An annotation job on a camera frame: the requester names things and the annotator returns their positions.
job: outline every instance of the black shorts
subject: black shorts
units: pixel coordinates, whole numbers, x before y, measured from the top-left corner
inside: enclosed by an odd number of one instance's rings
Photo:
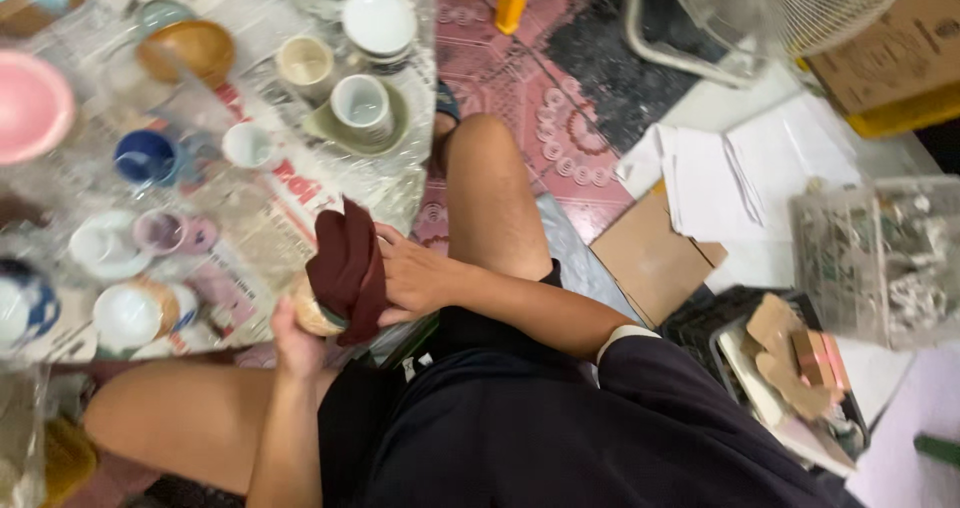
[[[541,283],[563,288],[560,262]],[[580,361],[536,342],[516,328],[462,307],[439,311],[439,326],[417,350],[434,362],[464,350],[486,348],[567,369]],[[351,361],[330,386],[317,412],[323,505],[349,506],[369,476],[374,456],[407,382],[402,368],[380,369]]]

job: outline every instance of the thigh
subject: thigh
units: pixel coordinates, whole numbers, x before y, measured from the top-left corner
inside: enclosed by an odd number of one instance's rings
[[[107,383],[83,423],[110,452],[246,494],[273,385],[272,369],[160,362]]]
[[[464,119],[446,145],[451,258],[539,281],[553,265],[529,170],[496,117]]]

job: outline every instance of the clear plastic container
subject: clear plastic container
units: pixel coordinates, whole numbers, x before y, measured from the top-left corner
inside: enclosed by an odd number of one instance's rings
[[[960,338],[960,178],[881,180],[790,210],[797,287],[825,330],[897,350]]]

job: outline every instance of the hand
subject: hand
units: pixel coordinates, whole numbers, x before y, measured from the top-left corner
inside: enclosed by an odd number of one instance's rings
[[[324,368],[327,343],[297,326],[294,304],[288,296],[276,303],[270,328],[273,330],[277,372],[294,380],[316,380]]]
[[[469,278],[471,267],[414,244],[389,224],[377,223],[383,266],[387,271],[390,307],[378,324],[389,326],[415,320],[453,305]]]

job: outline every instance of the green plate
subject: green plate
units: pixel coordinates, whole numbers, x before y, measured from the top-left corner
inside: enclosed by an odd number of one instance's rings
[[[390,97],[390,111],[393,113],[393,134],[387,140],[378,145],[358,142],[350,128],[334,116],[329,100],[303,120],[303,131],[309,135],[333,141],[344,151],[360,157],[379,157],[399,146],[403,137],[407,136],[407,131],[410,130],[410,109],[406,98],[397,88],[387,82],[381,83],[387,89],[387,97]]]

